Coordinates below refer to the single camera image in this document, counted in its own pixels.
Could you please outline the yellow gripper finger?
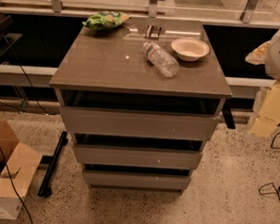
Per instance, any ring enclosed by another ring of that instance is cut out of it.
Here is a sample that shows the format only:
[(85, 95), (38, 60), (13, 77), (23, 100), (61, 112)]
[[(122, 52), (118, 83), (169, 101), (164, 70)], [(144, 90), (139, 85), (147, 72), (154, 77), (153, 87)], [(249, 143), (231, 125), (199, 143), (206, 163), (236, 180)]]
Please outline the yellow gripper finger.
[(253, 105), (253, 113), (246, 126), (248, 141), (268, 138), (280, 124), (280, 82), (270, 88), (260, 88)]

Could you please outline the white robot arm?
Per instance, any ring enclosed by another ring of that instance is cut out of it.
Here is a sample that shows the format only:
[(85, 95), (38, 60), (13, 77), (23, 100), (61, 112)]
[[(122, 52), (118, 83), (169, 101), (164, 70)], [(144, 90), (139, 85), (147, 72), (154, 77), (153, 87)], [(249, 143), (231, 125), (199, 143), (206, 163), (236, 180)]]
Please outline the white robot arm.
[(249, 53), (245, 61), (264, 65), (265, 73), (275, 81), (271, 87), (258, 91), (253, 114), (247, 123), (246, 138), (257, 143), (268, 138), (280, 124), (280, 29), (270, 40)]

